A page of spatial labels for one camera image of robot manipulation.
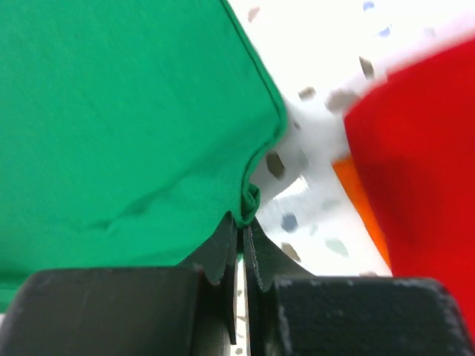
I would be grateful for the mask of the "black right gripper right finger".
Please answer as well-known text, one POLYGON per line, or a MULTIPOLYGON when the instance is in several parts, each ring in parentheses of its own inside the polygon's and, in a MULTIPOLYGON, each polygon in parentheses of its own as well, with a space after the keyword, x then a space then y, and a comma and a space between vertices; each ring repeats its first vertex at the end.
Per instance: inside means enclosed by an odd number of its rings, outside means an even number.
POLYGON ((243 230, 251 355, 472 355, 459 307, 421 278, 316 277, 243 230))

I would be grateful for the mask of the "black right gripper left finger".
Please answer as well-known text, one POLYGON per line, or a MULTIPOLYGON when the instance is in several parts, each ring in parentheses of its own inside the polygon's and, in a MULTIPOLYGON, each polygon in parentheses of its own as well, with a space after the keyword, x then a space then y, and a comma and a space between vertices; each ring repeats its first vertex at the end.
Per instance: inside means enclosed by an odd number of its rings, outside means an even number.
POLYGON ((172 267, 33 274, 1 323, 3 355, 229 355, 238 228, 226 215, 172 267))

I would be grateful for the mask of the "green t shirt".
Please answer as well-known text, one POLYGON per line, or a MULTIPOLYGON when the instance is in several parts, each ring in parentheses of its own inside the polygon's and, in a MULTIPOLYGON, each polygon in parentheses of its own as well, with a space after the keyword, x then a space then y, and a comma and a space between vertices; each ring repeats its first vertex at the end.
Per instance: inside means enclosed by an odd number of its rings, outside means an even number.
POLYGON ((174 265, 250 224, 286 127, 227 1, 3 1, 1 309, 37 271, 174 265))

